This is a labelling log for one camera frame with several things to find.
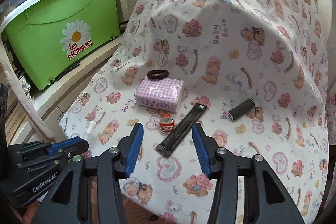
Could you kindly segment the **white plastic tube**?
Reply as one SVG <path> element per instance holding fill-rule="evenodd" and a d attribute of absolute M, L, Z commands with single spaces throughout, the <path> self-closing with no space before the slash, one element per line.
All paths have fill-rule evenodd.
<path fill-rule="evenodd" d="M 83 139 L 86 141 L 89 141 L 93 131 L 95 130 L 97 124 L 94 121 L 89 121 L 88 127 L 85 130 L 85 133 L 83 135 Z"/>

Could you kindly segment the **black sachet packet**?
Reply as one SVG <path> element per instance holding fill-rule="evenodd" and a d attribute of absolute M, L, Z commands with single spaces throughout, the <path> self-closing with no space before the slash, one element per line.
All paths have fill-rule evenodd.
<path fill-rule="evenodd" d="M 196 103 L 188 114 L 181 120 L 181 122 L 172 130 L 171 133 L 155 147 L 164 157 L 171 157 L 171 154 L 180 145 L 185 136 L 188 134 L 193 124 L 196 123 L 199 118 L 206 112 L 208 107 Z"/>

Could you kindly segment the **black cylinder keychain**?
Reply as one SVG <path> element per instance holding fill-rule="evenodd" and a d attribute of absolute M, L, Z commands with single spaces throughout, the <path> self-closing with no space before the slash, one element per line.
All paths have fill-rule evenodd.
<path fill-rule="evenodd" d="M 255 108 L 255 102 L 252 98 L 246 99 L 241 104 L 237 105 L 235 108 L 231 109 L 228 114 L 230 119 L 234 122 L 241 118 L 243 115 L 247 114 L 249 111 Z"/>

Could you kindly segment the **pink checkered tissue pack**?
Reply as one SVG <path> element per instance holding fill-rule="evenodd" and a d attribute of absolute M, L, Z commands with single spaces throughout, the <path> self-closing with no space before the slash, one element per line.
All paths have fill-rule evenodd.
<path fill-rule="evenodd" d="M 183 80 L 166 77 L 152 80 L 145 77 L 135 91 L 138 105 L 176 113 L 183 93 Z"/>

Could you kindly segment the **wooden plank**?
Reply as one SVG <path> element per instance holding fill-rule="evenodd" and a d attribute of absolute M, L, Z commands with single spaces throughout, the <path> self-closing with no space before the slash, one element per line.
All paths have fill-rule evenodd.
<path fill-rule="evenodd" d="M 23 111 L 26 117 L 29 120 L 29 123 L 33 126 L 36 132 L 39 135 L 43 135 L 47 139 L 55 139 L 56 135 L 49 129 L 49 127 L 42 120 L 40 115 L 35 110 L 33 104 L 26 96 L 24 90 L 22 89 L 18 78 L 11 66 L 10 60 L 7 56 L 5 46 L 3 45 L 3 41 L 1 40 L 1 66 L 6 75 L 6 78 L 18 99 L 18 102 L 21 104 Z"/>

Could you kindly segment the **green plastic storage box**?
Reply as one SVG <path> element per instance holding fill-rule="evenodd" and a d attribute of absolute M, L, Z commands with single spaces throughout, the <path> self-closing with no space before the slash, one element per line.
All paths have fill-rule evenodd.
<path fill-rule="evenodd" d="M 116 0 L 27 0 L 1 24 L 1 37 L 39 90 L 119 33 Z"/>

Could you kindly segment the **teddy bear print cloth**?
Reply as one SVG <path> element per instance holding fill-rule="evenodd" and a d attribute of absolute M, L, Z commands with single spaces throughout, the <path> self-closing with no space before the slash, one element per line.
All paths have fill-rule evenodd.
<path fill-rule="evenodd" d="M 206 223 L 215 183 L 192 137 L 163 157 L 163 111 L 135 101 L 152 69 L 184 82 L 175 123 L 206 105 L 205 133 L 236 155 L 263 155 L 304 222 L 314 221 L 329 157 L 327 49 L 314 0 L 138 0 L 122 43 L 60 120 L 69 138 L 97 124 L 88 156 L 143 124 L 135 170 L 121 182 L 127 204 L 168 223 Z M 228 112 L 248 98 L 255 108 L 233 122 Z"/>

